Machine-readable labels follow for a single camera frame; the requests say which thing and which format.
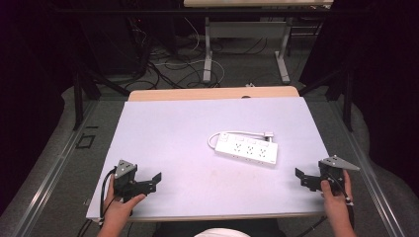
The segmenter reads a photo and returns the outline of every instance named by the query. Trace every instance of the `background desk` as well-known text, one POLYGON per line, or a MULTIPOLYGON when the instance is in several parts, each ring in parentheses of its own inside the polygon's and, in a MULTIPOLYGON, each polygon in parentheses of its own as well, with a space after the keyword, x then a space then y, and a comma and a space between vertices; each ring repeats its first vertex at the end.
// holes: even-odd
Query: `background desk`
MULTIPOLYGON (((263 90, 166 92, 182 92, 187 97, 202 91, 201 95, 212 92, 215 98, 230 98, 235 91, 241 98, 261 96, 263 90)), ((275 90, 289 95, 294 90, 291 87, 266 90, 271 91, 267 93, 271 98, 126 102, 87 218, 98 217, 102 181, 120 159, 138 165, 137 181, 162 172, 157 192, 134 209, 131 220, 255 218, 323 212, 320 194, 301 187, 294 175, 295 167, 318 175, 317 161, 328 156, 305 100, 296 97, 296 92, 293 97, 273 97, 275 90), (274 141, 280 147, 275 168, 214 154, 207 139, 223 130, 273 131, 274 141)), ((141 93, 133 96, 140 98, 141 93)))
MULTIPOLYGON (((185 0, 186 7, 210 8, 210 7, 292 7, 331 5, 333 0, 185 0)), ((204 71, 204 82, 210 81, 210 69, 212 51, 210 38, 281 38, 280 50, 275 56, 280 70, 281 80, 290 84, 290 77, 284 62, 284 55, 287 49, 288 39, 292 27, 292 18, 286 22, 210 22, 206 18, 206 63, 204 71)))

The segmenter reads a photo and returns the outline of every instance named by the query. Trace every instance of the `gray carpet floor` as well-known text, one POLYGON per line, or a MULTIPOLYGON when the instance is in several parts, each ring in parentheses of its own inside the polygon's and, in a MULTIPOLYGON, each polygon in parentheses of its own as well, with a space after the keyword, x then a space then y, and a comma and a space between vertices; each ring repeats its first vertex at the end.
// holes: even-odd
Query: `gray carpet floor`
MULTIPOLYGON (((214 47, 218 46, 214 50, 222 47, 222 52, 244 52, 257 41, 258 39, 220 40, 214 45, 214 47)), ((293 39, 292 55, 286 58, 288 71, 292 78, 291 85, 298 89, 303 86, 298 82, 298 78, 313 41, 313 38, 293 39)), ((258 51, 263 47, 263 44, 264 40, 261 40, 251 51, 258 51)), ((221 87, 242 87, 249 83, 253 83, 255 86, 283 85, 279 80, 279 71, 273 54, 278 46, 279 42, 272 39, 267 40, 267 46, 257 54, 230 55, 216 53, 213 60, 222 65, 222 68, 218 64, 213 64, 213 72, 218 80, 224 74, 220 83, 221 87)), ((188 54, 190 57, 196 56, 197 58, 192 61, 203 59, 204 56, 196 50, 192 50, 193 48, 191 46, 183 49, 181 53, 188 54)), ((155 59, 163 56, 161 52, 163 52, 161 49, 153 52, 154 63, 158 64, 166 61, 166 58, 155 59)), ((179 60, 169 60, 169 62, 178 63, 179 60)), ((199 70, 202 65, 202 63, 196 63, 194 67, 199 70)), ((179 82, 184 87, 191 85, 191 82, 200 80, 194 69, 190 67, 181 70, 171 70, 164 65, 158 67, 161 68, 160 70, 164 75, 179 82)), ((122 81, 126 78, 115 77, 112 79, 122 81)), ((141 80, 155 82, 156 76, 147 72, 141 80)), ((130 90, 147 87, 149 87, 147 83, 134 83, 128 86, 130 90)), ((84 202, 93 195, 98 183, 102 165, 126 99, 109 88, 100 88, 103 97, 98 102, 85 102, 85 108, 90 113, 86 114, 88 115, 87 119, 76 132, 72 131, 74 104, 71 89, 62 95, 66 101, 66 106, 60 123, 32 173, 0 217, 0 229, 2 229, 0 236, 21 236, 21 233, 28 236, 77 235, 85 221, 87 205, 84 202), (77 141, 83 135, 95 136, 90 148, 77 148, 77 141), (61 172, 53 177, 55 183, 51 187, 52 192, 45 197, 44 202, 39 207, 39 212, 36 215, 31 215, 32 224, 26 226, 22 222, 22 217, 27 216, 28 209, 32 206, 31 203, 34 198, 37 197, 37 192, 42 187, 45 177, 50 174, 51 167, 60 159, 64 161, 61 163, 61 172), (20 232, 19 228, 22 226, 27 228, 26 231, 21 229, 20 232)), ((158 88, 166 89, 170 86, 160 81, 158 88)), ((356 107, 353 108, 353 135, 359 144, 359 150, 355 150, 349 145, 347 131, 342 127, 339 115, 336 114, 336 111, 339 112, 336 108, 341 107, 342 102, 341 100, 327 102, 324 98, 326 89, 321 87, 305 97, 324 144, 330 155, 337 154, 356 165, 362 166, 356 159, 357 152, 368 154, 369 149, 368 128, 363 121, 362 114, 356 107)), ((375 172, 373 175, 377 178, 379 186, 385 193, 388 204, 405 236, 415 236, 416 233, 419 233, 415 224, 419 223, 417 196, 412 194, 400 179, 370 160, 368 162, 373 166, 375 172)), ((351 178, 356 204, 355 221, 358 235, 391 236, 382 221, 382 213, 377 208, 376 201, 372 198, 371 189, 366 185, 365 178, 357 172, 351 172, 351 178)), ((280 218, 278 222, 280 228, 288 236, 295 236, 316 222, 318 218, 319 216, 280 218)), ((135 223, 130 229, 129 236, 151 236, 157 226, 158 223, 135 223)), ((127 235, 129 228, 130 225, 127 225, 122 236, 127 235)), ((95 236, 97 233, 98 226, 93 223, 85 236, 95 236)), ((332 232, 329 224, 325 221, 307 236, 332 236, 332 232)))

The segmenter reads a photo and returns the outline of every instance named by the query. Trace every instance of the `table surface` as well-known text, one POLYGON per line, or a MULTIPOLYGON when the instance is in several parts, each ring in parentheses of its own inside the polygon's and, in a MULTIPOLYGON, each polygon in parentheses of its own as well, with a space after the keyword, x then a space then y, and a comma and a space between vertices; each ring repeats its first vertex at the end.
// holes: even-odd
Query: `table surface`
POLYGON ((333 0, 185 0, 186 7, 275 7, 331 5, 333 0))
MULTIPOLYGON (((323 213, 320 193, 302 187, 294 168, 318 176, 317 161, 328 154, 304 98, 295 94, 281 97, 281 91, 290 89, 266 88, 271 93, 277 91, 278 97, 270 98, 255 98, 257 94, 263 96, 263 88, 197 89, 202 90, 201 95, 213 93, 221 98, 216 100, 162 100, 162 91, 154 91, 158 94, 155 97, 144 91, 149 101, 134 101, 131 97, 125 104, 86 217, 99 217, 102 181, 120 159, 138 165, 137 181, 150 180, 162 172, 157 192, 133 210, 131 221, 323 213), (251 99, 224 99, 231 94, 221 91, 235 91, 238 98, 252 91, 254 94, 251 99), (273 131, 274 142, 279 144, 277 165, 262 167, 215 154, 207 140, 223 130, 273 131)), ((183 95, 180 98, 197 92, 189 90, 163 92, 170 95, 176 91, 175 94, 183 95)), ((140 97, 141 93, 132 95, 140 97)))

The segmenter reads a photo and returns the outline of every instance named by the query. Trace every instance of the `desk leg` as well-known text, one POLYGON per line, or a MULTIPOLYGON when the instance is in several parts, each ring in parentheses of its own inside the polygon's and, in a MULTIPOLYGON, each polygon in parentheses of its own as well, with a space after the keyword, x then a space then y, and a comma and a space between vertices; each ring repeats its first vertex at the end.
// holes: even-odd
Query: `desk leg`
POLYGON ((206 18, 206 62, 204 65, 203 82, 210 82, 210 69, 212 63, 212 51, 210 50, 210 19, 206 18))
POLYGON ((284 29, 284 36, 283 36, 283 41, 281 43, 281 49, 280 51, 275 52, 275 56, 277 58, 277 63, 278 63, 278 68, 280 69, 281 80, 283 81, 284 84, 287 84, 287 85, 291 83, 291 80, 287 71, 286 63, 284 62, 284 55, 286 54, 286 51, 287 51, 287 43, 290 37, 292 25, 293 25, 293 19, 288 18, 286 28, 284 29))

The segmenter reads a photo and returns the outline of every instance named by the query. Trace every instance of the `power strip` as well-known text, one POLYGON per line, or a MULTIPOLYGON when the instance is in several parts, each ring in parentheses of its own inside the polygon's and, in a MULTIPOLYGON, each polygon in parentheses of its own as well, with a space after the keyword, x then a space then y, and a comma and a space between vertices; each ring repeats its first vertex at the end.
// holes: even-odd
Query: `power strip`
POLYGON ((275 166, 277 164, 278 144, 222 132, 219 134, 215 152, 251 163, 275 166))

